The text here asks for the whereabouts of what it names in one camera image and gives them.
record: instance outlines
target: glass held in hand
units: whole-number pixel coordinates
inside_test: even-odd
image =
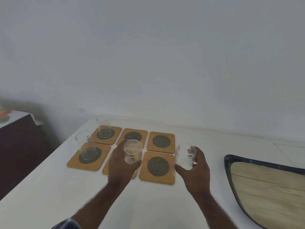
[[[190,170],[193,168],[196,154],[194,146],[188,143],[181,143],[177,146],[175,151],[175,163],[186,170]]]
[[[129,140],[124,144],[124,160],[128,164],[132,164],[141,160],[142,158],[142,145],[137,140]]]
[[[96,122],[100,137],[103,139],[109,138],[111,136],[111,126],[108,115],[98,115],[96,117]]]
[[[81,156],[84,160],[90,160],[97,155],[95,143],[90,131],[82,131],[75,136]]]

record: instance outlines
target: wall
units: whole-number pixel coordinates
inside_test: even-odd
[[[55,146],[99,113],[305,141],[304,9],[1,0],[0,102],[36,113]]]

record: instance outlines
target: coaster's black woven center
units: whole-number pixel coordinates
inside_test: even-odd
[[[166,136],[158,135],[152,139],[152,143],[158,148],[166,148],[170,146],[170,139]]]
[[[162,157],[153,157],[147,162],[147,169],[152,175],[161,177],[168,173],[170,165]]]
[[[129,132],[124,136],[124,140],[142,140],[142,135],[138,132]]]
[[[109,129],[105,128],[103,130],[101,130],[101,132],[97,132],[96,137],[100,140],[107,140],[109,138],[112,138],[114,135],[114,130],[111,129],[111,132],[109,131]]]
[[[97,154],[94,156],[95,152],[92,150],[92,148],[89,148],[89,149],[86,149],[85,150],[85,153],[86,155],[88,155],[90,157],[89,160],[85,160],[82,155],[80,154],[78,156],[78,160],[83,163],[83,164],[90,164],[92,162],[95,162],[97,159],[99,159],[99,157],[101,156],[102,154],[102,151],[100,148],[96,147],[96,151],[97,151]]]

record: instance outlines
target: sleeve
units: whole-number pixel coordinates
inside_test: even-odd
[[[66,219],[51,229],[81,229],[80,225],[73,219]]]

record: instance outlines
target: square coaster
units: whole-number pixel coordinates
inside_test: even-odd
[[[121,141],[127,140],[127,139],[134,139],[141,143],[142,148],[145,146],[145,141],[147,138],[148,132],[145,130],[139,130],[139,129],[132,129],[132,128],[126,128],[123,130],[120,138],[118,139],[116,145],[119,145]]]
[[[111,127],[111,135],[106,138],[102,138],[99,134],[98,128],[94,131],[92,134],[93,141],[95,143],[100,143],[100,144],[106,144],[106,145],[113,145],[120,135],[120,132],[122,131],[122,128],[120,127]]]
[[[163,132],[150,132],[146,148],[151,151],[174,154],[175,135]]]
[[[175,176],[172,169],[174,156],[147,151],[144,153],[139,178],[142,181],[173,185]]]
[[[110,158],[111,158],[111,156],[112,156],[112,154],[113,154],[113,152],[114,152],[115,150],[116,150],[116,148],[114,148],[114,149],[112,150],[112,152],[111,152],[111,154],[110,154],[110,157],[108,158],[108,161],[106,162],[106,164],[105,164],[105,166],[104,166],[104,168],[103,168],[102,173],[105,174],[105,175],[108,175],[109,161],[110,161]],[[134,172],[134,174],[132,175],[132,179],[135,179],[135,178],[136,178],[136,176],[137,176],[137,174],[138,174],[138,170],[139,170],[139,169],[137,169],[137,170]]]
[[[110,151],[109,145],[95,143],[97,155],[90,160],[82,159],[81,152],[78,150],[76,154],[68,161],[67,166],[74,169],[83,169],[89,171],[97,171],[101,168],[108,152]]]

